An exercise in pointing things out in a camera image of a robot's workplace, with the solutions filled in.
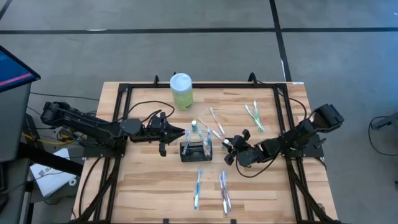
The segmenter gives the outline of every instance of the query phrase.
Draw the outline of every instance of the gray floor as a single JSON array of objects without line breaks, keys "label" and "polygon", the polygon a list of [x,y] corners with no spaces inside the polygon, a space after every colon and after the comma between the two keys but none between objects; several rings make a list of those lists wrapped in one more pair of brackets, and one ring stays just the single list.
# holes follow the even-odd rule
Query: gray floor
[{"label": "gray floor", "polygon": [[[398,2],[276,0],[282,28],[398,27]],[[260,0],[13,0],[0,30],[273,27],[269,1]],[[373,151],[371,118],[398,112],[398,32],[283,34],[293,81],[305,82],[312,108],[332,103],[344,125],[325,136],[326,164],[340,220],[396,223],[398,157]],[[274,33],[2,35],[0,44],[42,76],[32,91],[98,98],[105,81],[284,81]],[[31,95],[82,111],[95,102]],[[40,126],[38,116],[32,114]],[[41,131],[44,135],[52,134]],[[379,150],[398,153],[390,128],[373,132]],[[73,200],[37,204],[34,223],[66,222]]]}]

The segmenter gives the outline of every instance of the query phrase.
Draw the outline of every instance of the yellow cable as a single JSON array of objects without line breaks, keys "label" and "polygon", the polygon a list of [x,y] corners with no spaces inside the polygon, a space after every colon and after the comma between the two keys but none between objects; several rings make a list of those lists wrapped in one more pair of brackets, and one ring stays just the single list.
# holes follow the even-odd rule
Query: yellow cable
[{"label": "yellow cable", "polygon": [[[33,139],[32,136],[29,136],[29,135],[27,135],[27,134],[25,134],[25,133],[22,133],[22,134],[25,136],[25,138]],[[42,143],[46,143],[46,144],[64,145],[64,144],[72,143],[72,142],[74,142],[75,140],[71,140],[71,141],[67,141],[67,142],[50,142],[50,141],[38,139],[38,141],[39,141],[39,142],[42,142]]]}]

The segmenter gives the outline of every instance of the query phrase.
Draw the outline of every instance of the black line on floor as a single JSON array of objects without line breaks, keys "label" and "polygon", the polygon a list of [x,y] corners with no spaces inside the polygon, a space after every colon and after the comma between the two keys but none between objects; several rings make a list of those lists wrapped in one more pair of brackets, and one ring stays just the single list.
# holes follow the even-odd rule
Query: black line on floor
[{"label": "black line on floor", "polygon": [[274,28],[219,27],[175,29],[105,29],[105,30],[0,30],[0,34],[196,34],[196,33],[275,32]]},{"label": "black line on floor", "polygon": [[0,11],[0,20],[2,19],[2,17],[4,16],[4,14],[6,13],[8,7],[10,6],[12,0],[7,0],[6,3],[4,3],[1,11]]},{"label": "black line on floor", "polygon": [[282,32],[398,32],[398,27],[282,28]]},{"label": "black line on floor", "polygon": [[278,11],[276,9],[275,0],[269,0],[269,4],[271,5],[272,18],[274,20],[274,27],[275,27],[276,39],[278,41],[279,55],[280,55],[281,61],[283,62],[282,68],[284,70],[285,81],[291,82],[292,76],[290,75],[289,63],[287,61],[284,38],[282,36],[282,32],[281,32],[281,28],[280,28],[280,24],[279,24],[279,17],[278,17]]}]

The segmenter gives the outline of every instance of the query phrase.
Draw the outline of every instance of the monitor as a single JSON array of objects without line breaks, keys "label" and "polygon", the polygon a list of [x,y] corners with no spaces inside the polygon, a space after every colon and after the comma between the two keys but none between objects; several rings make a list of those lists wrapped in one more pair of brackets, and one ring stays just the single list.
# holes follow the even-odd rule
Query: monitor
[{"label": "monitor", "polygon": [[39,79],[39,74],[0,45],[0,92]]}]

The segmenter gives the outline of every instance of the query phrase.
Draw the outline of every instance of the wooden tabletop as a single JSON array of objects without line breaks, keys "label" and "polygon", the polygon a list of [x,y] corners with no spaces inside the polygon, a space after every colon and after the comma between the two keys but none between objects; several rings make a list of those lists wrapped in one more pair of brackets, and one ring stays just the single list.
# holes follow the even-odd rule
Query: wooden tabletop
[{"label": "wooden tabletop", "polygon": [[[116,82],[104,84],[97,117],[112,120],[118,85]],[[307,111],[310,111],[305,86],[302,83],[287,83],[287,86],[289,96],[301,101],[307,107]],[[248,129],[251,133],[249,143],[254,144],[267,138],[275,138],[280,133],[271,89],[195,88],[193,99],[194,105],[190,110],[175,110],[175,113],[167,119],[170,124],[190,129],[192,119],[200,116],[219,131],[209,111],[209,107],[213,107],[227,137],[241,134],[243,129]],[[130,105],[148,100],[159,100],[174,105],[172,93],[168,88],[133,89]],[[244,109],[245,104],[252,106],[253,100],[258,103],[261,123],[265,127],[264,133],[258,133],[257,126]],[[303,108],[294,101],[290,104],[297,124],[303,118]],[[171,111],[165,105],[148,103],[134,108],[129,118],[144,119],[158,109],[162,109],[166,114]],[[286,128],[289,129],[285,109],[284,117]],[[128,143],[126,155],[121,161],[112,223],[161,223],[164,218],[169,218],[171,223],[229,223],[232,218],[237,219],[238,223],[295,223],[287,169],[282,157],[278,157],[273,165],[259,176],[247,179],[238,174],[235,165],[225,164],[226,151],[221,149],[220,140],[215,138],[213,140],[212,161],[187,163],[182,163],[180,160],[178,145],[182,141],[185,141],[185,137],[166,147],[167,157],[159,155],[159,145],[156,142]],[[85,162],[74,206],[76,214],[78,214],[81,187],[95,160],[91,158]],[[104,159],[101,159],[97,163],[90,175],[83,196],[83,210],[98,192],[103,161]],[[330,217],[337,218],[325,168],[312,158],[305,158],[303,163],[310,193],[325,207]],[[253,175],[265,165],[255,164],[250,169],[241,167],[241,170],[247,175]],[[199,209],[194,210],[198,169],[202,169],[203,175]],[[218,175],[223,170],[228,173],[229,196],[232,204],[232,212],[227,217],[223,215],[218,182]],[[102,218],[106,213],[108,193],[104,198]],[[307,216],[301,193],[299,198],[302,216],[305,219]]]}]

